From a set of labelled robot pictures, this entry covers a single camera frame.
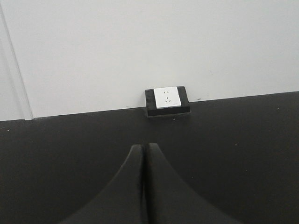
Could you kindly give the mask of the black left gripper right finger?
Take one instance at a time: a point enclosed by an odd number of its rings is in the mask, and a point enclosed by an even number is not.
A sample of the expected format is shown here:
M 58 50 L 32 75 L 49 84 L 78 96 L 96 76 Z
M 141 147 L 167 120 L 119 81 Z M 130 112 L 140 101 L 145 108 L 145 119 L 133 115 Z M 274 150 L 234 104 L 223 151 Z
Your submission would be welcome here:
M 157 143 L 145 148 L 145 198 L 151 224 L 237 224 L 199 196 L 170 165 Z

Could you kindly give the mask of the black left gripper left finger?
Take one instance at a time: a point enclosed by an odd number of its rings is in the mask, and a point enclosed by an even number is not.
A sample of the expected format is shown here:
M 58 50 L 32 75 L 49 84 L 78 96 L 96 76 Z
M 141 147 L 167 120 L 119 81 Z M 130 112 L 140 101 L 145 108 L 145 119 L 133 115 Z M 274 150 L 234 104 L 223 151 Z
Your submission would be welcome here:
M 62 224 L 141 224 L 144 150 L 133 145 L 108 185 Z

